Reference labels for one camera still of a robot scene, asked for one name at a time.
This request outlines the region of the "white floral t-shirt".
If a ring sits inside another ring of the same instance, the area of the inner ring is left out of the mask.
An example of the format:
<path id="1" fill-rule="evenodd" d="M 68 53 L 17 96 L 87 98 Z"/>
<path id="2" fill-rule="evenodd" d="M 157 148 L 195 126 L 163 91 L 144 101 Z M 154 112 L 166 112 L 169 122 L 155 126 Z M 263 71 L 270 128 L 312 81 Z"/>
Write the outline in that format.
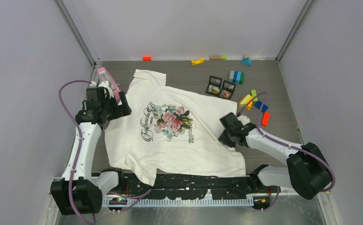
<path id="1" fill-rule="evenodd" d="M 166 74 L 137 69 L 126 93 L 131 114 L 110 121 L 104 132 L 111 167 L 131 170 L 152 186 L 166 173 L 241 177 L 245 160 L 218 141 L 220 118 L 237 103 L 166 85 Z"/>

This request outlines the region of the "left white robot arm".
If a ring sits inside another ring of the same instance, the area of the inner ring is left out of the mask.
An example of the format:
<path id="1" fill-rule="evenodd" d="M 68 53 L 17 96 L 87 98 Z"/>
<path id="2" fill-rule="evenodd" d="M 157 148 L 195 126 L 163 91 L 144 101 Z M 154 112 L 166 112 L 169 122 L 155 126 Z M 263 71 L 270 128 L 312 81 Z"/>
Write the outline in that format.
<path id="1" fill-rule="evenodd" d="M 92 163 L 98 139 L 106 122 L 131 114 L 126 95 L 115 98 L 105 87 L 90 87 L 82 110 L 74 117 L 76 134 L 68 165 L 61 179 L 51 183 L 50 193 L 62 215 L 96 214 L 103 198 L 112 191 L 121 194 L 126 180 L 119 168 L 105 169 L 92 177 Z"/>

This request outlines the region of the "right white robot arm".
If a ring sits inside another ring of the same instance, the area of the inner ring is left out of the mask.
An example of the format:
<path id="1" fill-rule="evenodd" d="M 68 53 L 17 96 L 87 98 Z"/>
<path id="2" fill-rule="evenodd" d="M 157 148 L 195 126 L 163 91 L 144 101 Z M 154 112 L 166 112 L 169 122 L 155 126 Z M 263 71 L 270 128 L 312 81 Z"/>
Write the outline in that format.
<path id="1" fill-rule="evenodd" d="M 260 150 L 284 164 L 284 167 L 261 165 L 250 173 L 250 186 L 255 192 L 278 186 L 291 188 L 302 198 L 310 200 L 333 187 L 334 173 L 317 145 L 287 142 L 239 113 L 228 113 L 220 118 L 220 122 L 224 130 L 218 140 L 222 144 Z"/>

